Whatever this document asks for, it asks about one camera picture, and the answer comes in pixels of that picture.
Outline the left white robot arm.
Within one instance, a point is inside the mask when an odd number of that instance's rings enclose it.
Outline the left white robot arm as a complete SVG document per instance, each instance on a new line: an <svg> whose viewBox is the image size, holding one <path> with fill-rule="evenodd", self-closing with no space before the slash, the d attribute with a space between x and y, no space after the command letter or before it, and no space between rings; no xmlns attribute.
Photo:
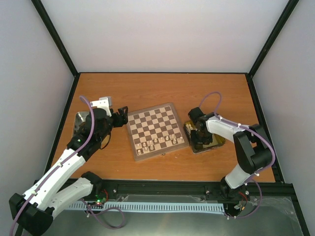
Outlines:
<svg viewBox="0 0 315 236"><path fill-rule="evenodd" d="M88 195L99 197L102 179L92 172L83 173L66 188L62 186L96 151L102 149L102 141L113 128L127 124L127 114L127 106L117 112L106 107L91 109L51 169L24 194L15 193L10 198L14 222L31 235L41 236L70 204Z"/></svg>

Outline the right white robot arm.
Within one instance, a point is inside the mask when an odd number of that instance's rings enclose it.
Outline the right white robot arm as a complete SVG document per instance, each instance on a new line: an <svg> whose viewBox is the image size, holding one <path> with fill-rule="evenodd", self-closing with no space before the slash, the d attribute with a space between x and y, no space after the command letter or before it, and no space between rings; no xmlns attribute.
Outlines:
<svg viewBox="0 0 315 236"><path fill-rule="evenodd" d="M253 175L273 165L275 152L262 126L234 123L216 113L206 115L199 107L191 109L188 117L190 121L185 124L185 131L193 152L220 147L227 140L234 144L237 165L220 181L223 198L232 199Z"/></svg>

